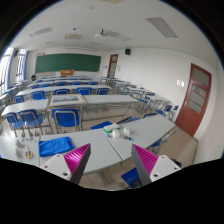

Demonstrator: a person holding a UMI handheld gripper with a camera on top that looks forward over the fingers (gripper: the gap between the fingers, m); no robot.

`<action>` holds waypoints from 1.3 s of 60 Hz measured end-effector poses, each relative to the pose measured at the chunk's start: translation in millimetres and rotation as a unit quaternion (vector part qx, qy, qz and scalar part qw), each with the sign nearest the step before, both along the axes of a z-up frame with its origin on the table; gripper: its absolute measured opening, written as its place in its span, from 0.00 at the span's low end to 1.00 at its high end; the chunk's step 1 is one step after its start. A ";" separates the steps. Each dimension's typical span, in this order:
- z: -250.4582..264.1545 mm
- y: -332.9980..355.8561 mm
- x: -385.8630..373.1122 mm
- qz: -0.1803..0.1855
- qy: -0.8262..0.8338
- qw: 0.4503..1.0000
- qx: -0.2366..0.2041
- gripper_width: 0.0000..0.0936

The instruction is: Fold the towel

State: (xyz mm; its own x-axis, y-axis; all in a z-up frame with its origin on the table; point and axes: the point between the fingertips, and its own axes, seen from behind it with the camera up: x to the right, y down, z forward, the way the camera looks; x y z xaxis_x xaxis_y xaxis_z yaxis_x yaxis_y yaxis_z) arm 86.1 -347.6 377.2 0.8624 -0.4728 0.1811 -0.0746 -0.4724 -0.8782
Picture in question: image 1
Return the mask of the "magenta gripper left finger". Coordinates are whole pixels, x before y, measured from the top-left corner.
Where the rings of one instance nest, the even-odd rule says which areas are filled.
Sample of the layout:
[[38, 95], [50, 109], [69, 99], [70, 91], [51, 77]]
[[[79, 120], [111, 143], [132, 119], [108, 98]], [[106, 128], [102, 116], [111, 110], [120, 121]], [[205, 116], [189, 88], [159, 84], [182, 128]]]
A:
[[70, 181], [74, 184], [79, 184], [87, 162], [91, 154], [91, 145], [83, 145], [64, 156], [64, 159], [71, 172]]

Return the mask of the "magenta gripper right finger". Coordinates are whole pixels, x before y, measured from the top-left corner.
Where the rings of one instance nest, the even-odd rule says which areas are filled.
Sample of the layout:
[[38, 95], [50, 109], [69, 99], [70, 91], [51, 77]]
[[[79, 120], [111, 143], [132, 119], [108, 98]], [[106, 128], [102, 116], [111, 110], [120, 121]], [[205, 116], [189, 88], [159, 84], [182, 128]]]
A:
[[131, 154], [142, 185], [145, 186], [151, 183], [150, 174], [158, 160], [158, 156], [135, 144], [132, 145]]

